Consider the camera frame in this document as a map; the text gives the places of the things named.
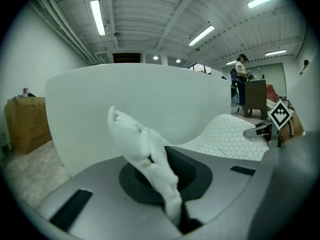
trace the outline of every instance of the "woman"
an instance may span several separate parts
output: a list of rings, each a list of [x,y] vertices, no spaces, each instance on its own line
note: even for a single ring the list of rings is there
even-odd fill
[[[248,61],[248,58],[244,54],[240,54],[239,57],[236,59],[235,69],[237,76],[240,82],[237,83],[238,91],[239,91],[239,115],[245,115],[245,103],[246,103],[246,96],[245,96],[245,82],[248,80],[248,73],[246,68],[244,67],[244,63]]]

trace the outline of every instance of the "floor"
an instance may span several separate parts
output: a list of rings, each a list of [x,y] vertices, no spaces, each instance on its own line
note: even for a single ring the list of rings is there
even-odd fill
[[[253,110],[248,118],[232,115],[252,124],[262,122],[259,110]],[[16,197],[35,209],[50,192],[71,178],[52,140],[28,155],[18,151],[10,154],[3,174]]]

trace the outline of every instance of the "perforated white surface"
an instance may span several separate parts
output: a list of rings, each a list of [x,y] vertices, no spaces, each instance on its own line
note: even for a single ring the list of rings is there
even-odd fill
[[[254,127],[250,122],[222,114],[214,118],[198,137],[176,146],[218,157],[260,161],[269,149],[266,140],[263,137],[247,138],[243,134]]]

